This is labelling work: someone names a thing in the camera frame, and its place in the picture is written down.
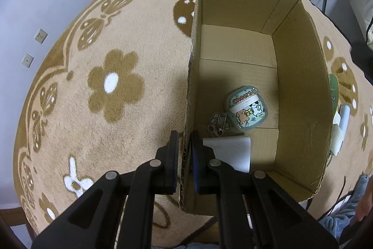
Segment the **person's right hand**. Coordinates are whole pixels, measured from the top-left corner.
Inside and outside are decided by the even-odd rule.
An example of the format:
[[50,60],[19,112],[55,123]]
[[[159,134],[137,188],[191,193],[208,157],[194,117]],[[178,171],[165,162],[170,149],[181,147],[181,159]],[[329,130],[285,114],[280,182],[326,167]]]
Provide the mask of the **person's right hand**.
[[363,218],[367,217],[373,206],[373,179],[370,177],[365,193],[359,200],[356,208],[355,218],[357,221],[361,221]]

